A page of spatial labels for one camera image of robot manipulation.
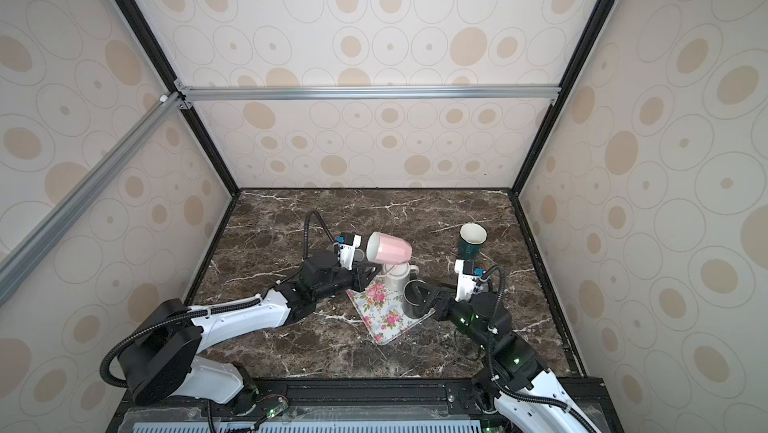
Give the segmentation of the pink ceramic mug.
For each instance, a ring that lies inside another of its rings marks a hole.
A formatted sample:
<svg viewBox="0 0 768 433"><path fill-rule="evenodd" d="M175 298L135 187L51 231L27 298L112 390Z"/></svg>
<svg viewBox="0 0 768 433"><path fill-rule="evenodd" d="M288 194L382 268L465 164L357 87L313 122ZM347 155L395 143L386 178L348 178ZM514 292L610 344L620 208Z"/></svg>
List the pink ceramic mug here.
<svg viewBox="0 0 768 433"><path fill-rule="evenodd" d="M410 261L412 246L402 238L373 232L366 245L366 258L381 265L400 265Z"/></svg>

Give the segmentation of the dark green ceramic mug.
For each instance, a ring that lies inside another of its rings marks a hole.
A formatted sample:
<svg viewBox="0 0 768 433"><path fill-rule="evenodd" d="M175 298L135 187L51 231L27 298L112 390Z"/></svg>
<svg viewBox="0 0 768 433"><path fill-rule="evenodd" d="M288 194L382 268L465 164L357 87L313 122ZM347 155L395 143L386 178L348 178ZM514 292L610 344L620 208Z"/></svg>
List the dark green ceramic mug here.
<svg viewBox="0 0 768 433"><path fill-rule="evenodd" d="M474 260L487 241L487 231L478 223L465 223L459 231L458 258Z"/></svg>

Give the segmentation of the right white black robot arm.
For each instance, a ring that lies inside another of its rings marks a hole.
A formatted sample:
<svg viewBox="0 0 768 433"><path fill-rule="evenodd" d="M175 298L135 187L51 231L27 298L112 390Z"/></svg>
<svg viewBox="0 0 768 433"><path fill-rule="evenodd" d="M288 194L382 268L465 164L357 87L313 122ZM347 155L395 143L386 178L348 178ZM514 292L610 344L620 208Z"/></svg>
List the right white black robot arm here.
<svg viewBox="0 0 768 433"><path fill-rule="evenodd" d="M505 269L461 272L459 282L465 278L467 293L410 280L403 289L404 312L411 318L433 312L478 345L483 369L472 378L478 407L504 416L522 432L597 432L545 360L513 330L504 306Z"/></svg>

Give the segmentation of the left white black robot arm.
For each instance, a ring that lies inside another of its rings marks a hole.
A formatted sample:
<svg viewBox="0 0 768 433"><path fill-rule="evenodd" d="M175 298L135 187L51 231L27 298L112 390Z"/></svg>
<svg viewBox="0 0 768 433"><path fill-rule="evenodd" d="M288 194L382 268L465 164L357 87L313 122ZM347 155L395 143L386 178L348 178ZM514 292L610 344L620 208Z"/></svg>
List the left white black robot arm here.
<svg viewBox="0 0 768 433"><path fill-rule="evenodd" d="M332 249L318 251L304 243L298 269L265 294L195 308L177 299L163 302L105 354L101 380L127 389L138 406L190 397L223 405L236 415L251 412L260 400L245 368L201 353L247 333L297 323L320 302L348 290L364 291L381 271L385 239L372 233L362 260L355 258L358 235L343 233L331 241Z"/></svg>

